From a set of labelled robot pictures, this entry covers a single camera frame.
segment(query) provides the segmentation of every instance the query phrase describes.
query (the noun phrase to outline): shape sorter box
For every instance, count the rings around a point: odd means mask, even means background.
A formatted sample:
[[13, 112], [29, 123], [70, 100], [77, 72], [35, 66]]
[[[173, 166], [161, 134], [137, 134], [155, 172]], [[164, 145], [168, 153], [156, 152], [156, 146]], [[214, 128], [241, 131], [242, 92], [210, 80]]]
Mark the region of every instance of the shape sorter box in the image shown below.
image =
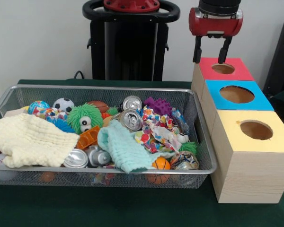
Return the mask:
[[219, 203], [278, 203], [284, 192], [284, 124], [274, 111], [218, 110], [211, 175]]
[[202, 99], [206, 80], [254, 81], [248, 68], [240, 58], [227, 58], [224, 64], [218, 64], [217, 58], [201, 58], [195, 64], [191, 89]]
[[206, 80], [201, 107], [210, 134], [217, 110], [274, 110], [256, 82], [234, 80]]

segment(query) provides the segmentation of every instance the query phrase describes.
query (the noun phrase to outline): mint green cloth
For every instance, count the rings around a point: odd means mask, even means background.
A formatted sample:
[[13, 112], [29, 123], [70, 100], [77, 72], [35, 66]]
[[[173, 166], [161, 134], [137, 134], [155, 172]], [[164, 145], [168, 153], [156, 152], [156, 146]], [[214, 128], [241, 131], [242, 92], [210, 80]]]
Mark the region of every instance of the mint green cloth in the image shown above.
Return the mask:
[[162, 154], [151, 154], [142, 144], [134, 139], [135, 133], [130, 133], [117, 120], [112, 120], [109, 126], [100, 129], [98, 145], [112, 157], [117, 168], [129, 173], [136, 169], [154, 169], [152, 163]]

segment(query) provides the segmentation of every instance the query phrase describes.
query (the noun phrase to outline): wire mesh basket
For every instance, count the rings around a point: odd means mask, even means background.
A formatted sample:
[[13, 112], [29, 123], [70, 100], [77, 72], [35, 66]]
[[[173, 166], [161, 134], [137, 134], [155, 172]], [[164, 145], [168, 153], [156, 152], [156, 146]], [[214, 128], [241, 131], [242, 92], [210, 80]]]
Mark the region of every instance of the wire mesh basket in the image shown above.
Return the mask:
[[[4, 116], [6, 111], [30, 105], [36, 100], [53, 104], [56, 99], [67, 97], [76, 106], [92, 100], [100, 100], [109, 106], [115, 106], [130, 95], [138, 96], [141, 100], [145, 100], [149, 96], [154, 99], [165, 98], [173, 107], [183, 113], [190, 128], [189, 138], [198, 143], [196, 157], [200, 164], [199, 170], [147, 170], [126, 174], [119, 169], [104, 168], [24, 166], [10, 169], [0, 166], [1, 174], [10, 174], [13, 171], [15, 175], [11, 180], [0, 180], [0, 185], [199, 188], [207, 175], [215, 171], [216, 159], [202, 109], [196, 94], [191, 90], [16, 85], [10, 87], [0, 99], [0, 118]], [[50, 182], [44, 180], [46, 174], [51, 175], [53, 180]], [[151, 183], [148, 178], [154, 176], [165, 177], [167, 181], [158, 184]]]

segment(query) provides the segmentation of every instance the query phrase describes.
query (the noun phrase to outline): white ball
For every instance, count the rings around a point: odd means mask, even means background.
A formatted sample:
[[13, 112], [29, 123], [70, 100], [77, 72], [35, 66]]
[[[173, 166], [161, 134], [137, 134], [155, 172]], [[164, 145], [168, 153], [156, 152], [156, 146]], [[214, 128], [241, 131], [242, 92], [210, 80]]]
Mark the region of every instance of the white ball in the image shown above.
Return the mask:
[[187, 143], [189, 141], [189, 137], [181, 133], [177, 135], [177, 139], [180, 143]]
[[[3, 159], [6, 157], [4, 154], [0, 154], [0, 166], [4, 166]], [[10, 181], [17, 176], [17, 171], [5, 171], [0, 170], [0, 180], [1, 181]]]
[[59, 98], [56, 102], [54, 102], [53, 107], [57, 108], [59, 111], [72, 111], [72, 108], [75, 104], [68, 98]]

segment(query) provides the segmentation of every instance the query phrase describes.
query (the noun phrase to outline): green fuzzy ball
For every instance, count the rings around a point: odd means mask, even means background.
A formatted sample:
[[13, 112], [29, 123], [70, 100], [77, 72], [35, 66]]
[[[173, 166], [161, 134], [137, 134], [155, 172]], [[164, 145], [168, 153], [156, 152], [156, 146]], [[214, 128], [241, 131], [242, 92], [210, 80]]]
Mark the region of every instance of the green fuzzy ball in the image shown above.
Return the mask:
[[187, 142], [183, 143], [179, 151], [189, 151], [194, 155], [197, 154], [197, 145], [195, 142]]
[[117, 107], [110, 107], [108, 110], [107, 110], [107, 113], [109, 113], [109, 115], [111, 116], [114, 116], [116, 114], [118, 114], [118, 108]]
[[94, 105], [84, 104], [76, 106], [69, 113], [67, 123], [75, 130], [77, 134], [82, 134], [80, 119], [82, 117], [89, 117], [91, 119], [91, 127], [99, 125], [103, 126], [103, 119], [101, 112]]

